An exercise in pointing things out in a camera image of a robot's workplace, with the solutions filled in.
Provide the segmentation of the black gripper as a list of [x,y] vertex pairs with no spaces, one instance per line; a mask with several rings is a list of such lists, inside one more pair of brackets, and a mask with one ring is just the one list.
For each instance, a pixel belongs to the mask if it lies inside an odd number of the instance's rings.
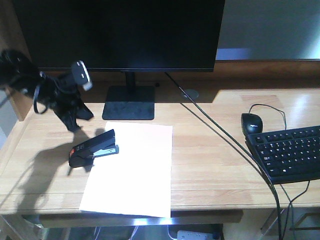
[[70,132],[76,132],[80,127],[77,119],[92,119],[94,114],[81,100],[78,90],[81,79],[72,73],[59,76],[40,74],[39,102],[44,105],[45,113],[48,109],[55,114]]

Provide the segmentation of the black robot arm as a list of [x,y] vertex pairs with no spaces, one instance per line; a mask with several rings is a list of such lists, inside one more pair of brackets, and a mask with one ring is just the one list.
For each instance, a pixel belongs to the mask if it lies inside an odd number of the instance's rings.
[[81,99],[78,86],[85,91],[92,88],[88,70],[83,61],[71,65],[71,71],[50,76],[40,71],[22,52],[3,50],[0,54],[0,86],[10,87],[33,100],[36,114],[51,109],[67,130],[76,132],[76,120],[90,120],[94,114]]

